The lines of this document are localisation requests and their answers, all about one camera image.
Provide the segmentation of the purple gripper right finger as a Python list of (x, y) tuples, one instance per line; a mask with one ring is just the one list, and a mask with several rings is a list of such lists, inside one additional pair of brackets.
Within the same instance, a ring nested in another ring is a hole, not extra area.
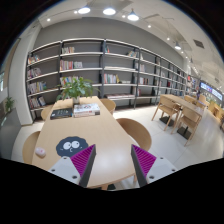
[(156, 157), (136, 145), (131, 146), (131, 157), (140, 187), (177, 171), (166, 158)]

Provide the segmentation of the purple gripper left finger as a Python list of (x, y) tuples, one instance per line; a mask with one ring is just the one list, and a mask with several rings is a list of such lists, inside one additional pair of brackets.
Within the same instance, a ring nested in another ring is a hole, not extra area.
[(95, 156), (96, 145), (93, 144), (71, 157), (63, 156), (49, 169), (49, 172), (76, 185), (86, 187)]

